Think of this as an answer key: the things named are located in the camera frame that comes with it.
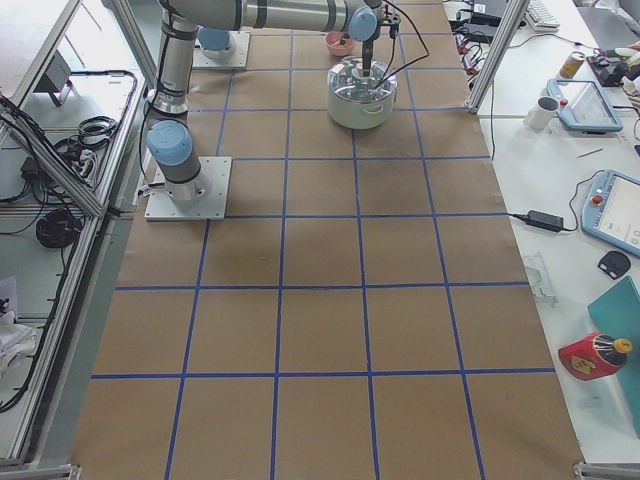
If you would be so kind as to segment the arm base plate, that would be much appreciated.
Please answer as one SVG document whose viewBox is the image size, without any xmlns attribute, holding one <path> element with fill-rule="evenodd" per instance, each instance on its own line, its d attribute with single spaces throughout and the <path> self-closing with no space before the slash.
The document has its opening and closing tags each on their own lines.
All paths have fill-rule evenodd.
<svg viewBox="0 0 640 480">
<path fill-rule="evenodd" d="M 231 157 L 200 157 L 199 175 L 185 184 L 167 182 L 160 169 L 149 191 L 145 218 L 149 221 L 223 220 L 231 176 Z"/>
<path fill-rule="evenodd" d="M 200 47 L 198 40 L 193 55 L 194 69 L 244 70 L 247 66 L 250 34 L 246 31 L 230 31 L 234 49 L 227 52 L 210 52 Z"/>
</svg>

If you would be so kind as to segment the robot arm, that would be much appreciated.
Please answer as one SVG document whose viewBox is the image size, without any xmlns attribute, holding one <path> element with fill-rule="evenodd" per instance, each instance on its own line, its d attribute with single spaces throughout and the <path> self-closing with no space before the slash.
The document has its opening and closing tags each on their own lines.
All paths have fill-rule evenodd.
<svg viewBox="0 0 640 480">
<path fill-rule="evenodd" d="M 362 104 L 373 114 L 336 121 L 351 129 L 380 125 L 389 114 L 387 103 L 397 81 L 387 64 L 375 60 L 373 46 L 382 28 L 397 25 L 379 1 L 164 1 L 156 87 L 149 98 L 155 118 L 146 146 L 164 177 L 165 195 L 177 207 L 194 207 L 221 200 L 207 164 L 197 154 L 187 126 L 187 90 L 194 49 L 212 52 L 228 47 L 231 35 L 244 27 L 297 29 L 337 33 L 361 45 L 358 57 L 340 61 L 329 70 L 329 101 Z"/>
<path fill-rule="evenodd" d="M 203 50 L 218 53 L 234 49 L 234 41 L 229 30 L 200 27 L 197 40 Z"/>
</svg>

